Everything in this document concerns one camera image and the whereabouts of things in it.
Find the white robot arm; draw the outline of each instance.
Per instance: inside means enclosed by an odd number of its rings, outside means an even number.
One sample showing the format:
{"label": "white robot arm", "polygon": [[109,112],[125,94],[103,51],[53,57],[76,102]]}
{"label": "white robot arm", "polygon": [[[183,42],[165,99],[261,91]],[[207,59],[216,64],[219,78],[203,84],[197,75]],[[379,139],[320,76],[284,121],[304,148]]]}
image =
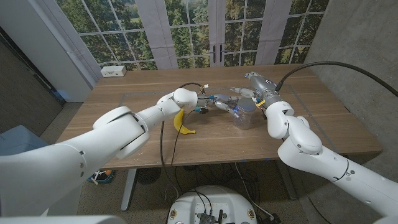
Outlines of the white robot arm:
{"label": "white robot arm", "polygon": [[114,156],[122,159],[136,152],[150,130],[173,118],[180,107],[196,106],[197,99],[195,92],[179,88],[138,113],[116,108],[100,117],[94,130],[75,138],[0,157],[0,215],[41,215]]}
{"label": "white robot arm", "polygon": [[322,146],[304,117],[293,117],[293,108],[282,101],[276,84],[251,72],[245,75],[265,100],[268,133],[285,141],[278,148],[288,166],[324,177],[382,216],[398,214],[398,184]]}

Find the table top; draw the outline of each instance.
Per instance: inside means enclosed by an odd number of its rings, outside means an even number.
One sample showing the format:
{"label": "table top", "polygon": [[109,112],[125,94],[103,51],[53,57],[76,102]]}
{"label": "table top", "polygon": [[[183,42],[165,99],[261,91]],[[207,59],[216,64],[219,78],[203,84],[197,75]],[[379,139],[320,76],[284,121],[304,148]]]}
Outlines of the table top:
{"label": "table top", "polygon": [[[187,82],[209,84],[208,94],[224,93],[237,96],[231,87],[249,87],[243,75],[254,71],[279,82],[299,65],[261,65],[247,67],[191,68],[127,72],[124,77],[102,78],[90,93],[58,142],[92,130],[93,123],[118,106],[128,106],[139,112],[156,104],[157,100]],[[197,86],[188,87],[199,90]],[[289,77],[280,91],[290,103],[295,116],[304,116],[310,128],[324,146],[340,154],[379,152],[381,145],[352,115],[329,89],[311,72],[303,69]],[[226,111],[215,107],[207,114],[192,113],[184,122],[196,134],[180,134],[173,166],[214,164],[278,159],[277,150],[282,140],[273,139],[267,132],[267,121],[262,112],[255,112],[254,126],[241,130],[234,126]],[[173,121],[164,126],[164,159],[171,164],[177,130]],[[149,142],[132,156],[114,158],[104,169],[160,167],[160,125],[150,132]]]}

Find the clear plastic container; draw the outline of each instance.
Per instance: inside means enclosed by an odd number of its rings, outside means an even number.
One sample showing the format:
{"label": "clear plastic container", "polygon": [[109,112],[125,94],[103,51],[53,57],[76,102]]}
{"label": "clear plastic container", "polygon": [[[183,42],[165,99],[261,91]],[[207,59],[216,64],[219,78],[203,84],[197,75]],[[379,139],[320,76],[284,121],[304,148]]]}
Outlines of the clear plastic container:
{"label": "clear plastic container", "polygon": [[256,105],[252,99],[242,98],[238,101],[234,111],[239,116],[233,116],[234,125],[240,129],[247,130],[253,125],[253,114],[256,110]]}

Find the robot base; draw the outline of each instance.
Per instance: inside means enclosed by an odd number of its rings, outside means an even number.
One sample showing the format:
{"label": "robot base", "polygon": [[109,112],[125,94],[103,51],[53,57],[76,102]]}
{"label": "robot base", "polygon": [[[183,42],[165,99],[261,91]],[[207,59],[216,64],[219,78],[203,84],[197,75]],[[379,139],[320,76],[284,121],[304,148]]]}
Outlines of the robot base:
{"label": "robot base", "polygon": [[199,194],[206,205],[206,213],[198,194],[187,192],[173,203],[167,223],[216,223],[220,215],[223,216],[222,223],[257,223],[253,206],[237,192],[217,185],[197,187],[196,191],[209,198],[213,209],[211,214],[210,204],[205,196]]}

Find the banana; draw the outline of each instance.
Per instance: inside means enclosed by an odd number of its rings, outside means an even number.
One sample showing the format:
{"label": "banana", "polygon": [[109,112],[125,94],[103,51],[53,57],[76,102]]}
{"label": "banana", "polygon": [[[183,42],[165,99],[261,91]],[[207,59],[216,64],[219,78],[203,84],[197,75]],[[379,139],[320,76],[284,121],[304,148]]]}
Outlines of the banana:
{"label": "banana", "polygon": [[[177,131],[180,130],[180,127],[182,125],[182,116],[183,115],[184,115],[184,109],[181,109],[180,112],[178,112],[178,114],[175,115],[175,117],[174,117],[174,127]],[[185,126],[182,126],[180,133],[181,134],[191,134],[191,133],[196,134],[196,131],[195,130],[191,131],[188,128],[186,128]]]}

